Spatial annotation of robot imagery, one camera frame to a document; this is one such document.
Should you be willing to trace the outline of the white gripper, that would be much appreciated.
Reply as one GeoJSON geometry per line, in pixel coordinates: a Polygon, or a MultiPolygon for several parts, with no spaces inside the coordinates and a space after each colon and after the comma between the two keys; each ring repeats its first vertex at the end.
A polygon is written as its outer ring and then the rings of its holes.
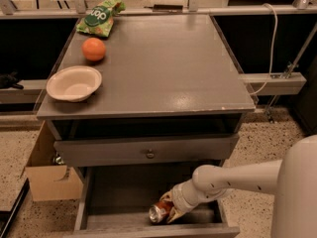
{"type": "Polygon", "coordinates": [[[165,192],[159,200],[173,202],[174,207],[170,210],[166,220],[166,223],[170,224],[199,204],[198,190],[192,181],[185,181],[165,192]]]}

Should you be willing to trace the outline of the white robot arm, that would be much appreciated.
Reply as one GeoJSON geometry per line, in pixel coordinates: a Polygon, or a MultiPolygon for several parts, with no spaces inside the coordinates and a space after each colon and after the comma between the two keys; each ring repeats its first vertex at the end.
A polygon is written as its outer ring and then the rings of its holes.
{"type": "Polygon", "coordinates": [[[191,179],[164,195],[173,204],[167,221],[224,196],[229,189],[274,196],[271,238],[316,238],[317,136],[298,141],[281,160],[232,168],[198,167],[191,179]]]}

